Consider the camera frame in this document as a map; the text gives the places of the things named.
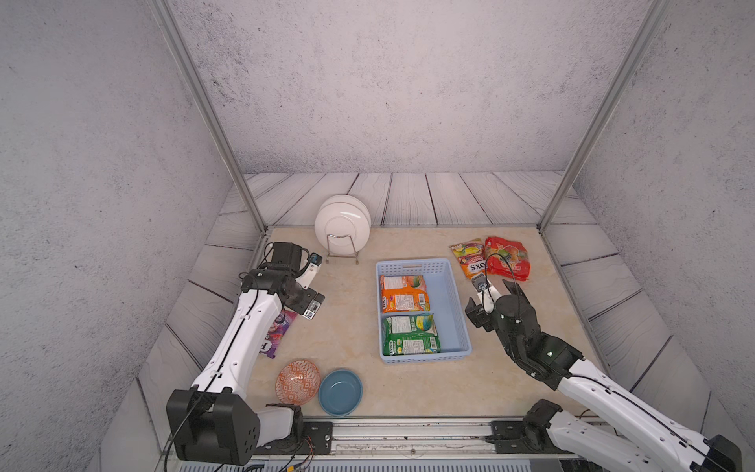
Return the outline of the red Lot 100 candy bag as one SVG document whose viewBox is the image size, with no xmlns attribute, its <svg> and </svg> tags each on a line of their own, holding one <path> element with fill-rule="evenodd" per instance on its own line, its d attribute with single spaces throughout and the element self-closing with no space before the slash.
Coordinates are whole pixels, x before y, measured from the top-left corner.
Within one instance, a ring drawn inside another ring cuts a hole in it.
<svg viewBox="0 0 755 472">
<path fill-rule="evenodd" d="M 484 246 L 489 275 L 500 275 L 519 282 L 528 280 L 531 262 L 528 251 L 520 242 L 490 236 Z"/>
</svg>

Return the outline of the purple Fox's candy bag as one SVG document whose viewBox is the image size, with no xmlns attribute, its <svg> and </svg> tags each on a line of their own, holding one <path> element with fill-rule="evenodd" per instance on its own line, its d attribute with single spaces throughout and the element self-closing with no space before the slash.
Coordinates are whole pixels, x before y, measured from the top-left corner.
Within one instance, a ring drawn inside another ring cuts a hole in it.
<svg viewBox="0 0 755 472">
<path fill-rule="evenodd" d="M 267 358 L 274 359 L 276 352 L 281 344 L 283 336 L 288 332 L 291 324 L 298 318 L 298 315 L 290 310 L 283 309 L 274 319 L 265 336 L 260 353 L 265 354 Z"/>
</svg>

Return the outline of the orange Fox's fruits bag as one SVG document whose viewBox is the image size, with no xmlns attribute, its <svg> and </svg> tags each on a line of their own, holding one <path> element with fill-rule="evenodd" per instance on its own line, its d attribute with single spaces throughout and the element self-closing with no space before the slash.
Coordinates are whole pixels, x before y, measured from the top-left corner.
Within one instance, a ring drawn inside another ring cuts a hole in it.
<svg viewBox="0 0 755 472">
<path fill-rule="evenodd" d="M 473 279 L 485 271 L 485 246 L 482 239 L 476 238 L 454 244 L 450 247 L 450 250 L 468 279 Z"/>
<path fill-rule="evenodd" d="M 379 290 L 383 314 L 431 310 L 427 283 L 422 275 L 381 275 Z"/>
</svg>

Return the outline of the light blue plastic basket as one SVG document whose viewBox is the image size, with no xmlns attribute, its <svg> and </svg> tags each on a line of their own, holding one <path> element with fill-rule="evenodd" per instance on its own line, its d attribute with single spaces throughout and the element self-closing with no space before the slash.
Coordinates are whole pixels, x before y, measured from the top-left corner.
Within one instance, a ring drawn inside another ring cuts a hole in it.
<svg viewBox="0 0 755 472">
<path fill-rule="evenodd" d="M 444 258 L 377 262 L 376 277 L 422 275 L 428 283 L 430 312 L 434 315 L 440 352 L 387 356 L 379 354 L 385 364 L 462 360 L 472 352 L 466 316 L 462 310 L 450 261 Z"/>
</svg>

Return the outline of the green Fox's spring tea bag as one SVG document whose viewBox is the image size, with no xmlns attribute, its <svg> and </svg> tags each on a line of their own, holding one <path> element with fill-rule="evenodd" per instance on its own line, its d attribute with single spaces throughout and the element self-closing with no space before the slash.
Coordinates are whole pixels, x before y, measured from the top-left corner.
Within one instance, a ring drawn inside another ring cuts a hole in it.
<svg viewBox="0 0 755 472">
<path fill-rule="evenodd" d="M 383 320 L 383 356 L 440 353 L 435 316 L 392 316 Z"/>
</svg>

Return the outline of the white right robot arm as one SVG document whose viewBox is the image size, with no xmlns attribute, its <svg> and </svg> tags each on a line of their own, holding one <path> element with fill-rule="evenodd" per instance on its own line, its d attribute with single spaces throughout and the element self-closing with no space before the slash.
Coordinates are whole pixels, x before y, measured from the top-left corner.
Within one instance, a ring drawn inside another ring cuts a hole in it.
<svg viewBox="0 0 755 472">
<path fill-rule="evenodd" d="M 728 438 L 705 437 L 666 417 L 613 381 L 566 341 L 543 332 L 534 307 L 515 282 L 501 294 L 485 275 L 465 313 L 475 328 L 494 332 L 524 373 L 578 401 L 609 423 L 610 434 L 552 401 L 536 402 L 522 420 L 529 450 L 554 446 L 608 471 L 740 471 L 740 448 Z"/>
</svg>

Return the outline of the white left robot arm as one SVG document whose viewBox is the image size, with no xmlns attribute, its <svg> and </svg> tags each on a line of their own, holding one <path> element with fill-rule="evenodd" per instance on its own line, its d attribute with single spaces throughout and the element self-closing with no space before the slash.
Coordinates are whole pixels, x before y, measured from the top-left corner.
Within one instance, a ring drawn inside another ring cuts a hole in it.
<svg viewBox="0 0 755 472">
<path fill-rule="evenodd" d="M 301 409 L 274 404 L 253 411 L 247 387 L 263 341 L 281 311 L 311 320 L 324 295 L 311 284 L 319 269 L 256 269 L 242 279 L 235 314 L 218 348 L 192 387 L 170 395 L 167 448 L 180 460 L 243 466 L 259 449 L 285 444 L 294 454 L 304 444 Z"/>
</svg>

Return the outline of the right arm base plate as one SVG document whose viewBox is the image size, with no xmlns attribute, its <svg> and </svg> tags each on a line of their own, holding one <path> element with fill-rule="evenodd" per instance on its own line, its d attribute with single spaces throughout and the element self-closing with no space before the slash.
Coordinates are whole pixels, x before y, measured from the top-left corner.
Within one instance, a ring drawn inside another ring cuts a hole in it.
<svg viewBox="0 0 755 472">
<path fill-rule="evenodd" d="M 497 454 L 545 454 L 552 446 L 544 428 L 525 421 L 493 421 L 491 428 L 484 441 Z"/>
</svg>

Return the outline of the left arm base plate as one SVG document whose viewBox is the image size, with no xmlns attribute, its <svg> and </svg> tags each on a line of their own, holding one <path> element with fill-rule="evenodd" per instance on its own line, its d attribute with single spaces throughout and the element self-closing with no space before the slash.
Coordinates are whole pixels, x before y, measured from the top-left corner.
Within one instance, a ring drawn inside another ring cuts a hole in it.
<svg viewBox="0 0 755 472">
<path fill-rule="evenodd" d="M 287 438 L 258 446 L 255 455 L 291 456 L 312 454 L 325 456 L 331 453 L 333 423 L 330 421 L 305 421 L 296 425 Z"/>
</svg>

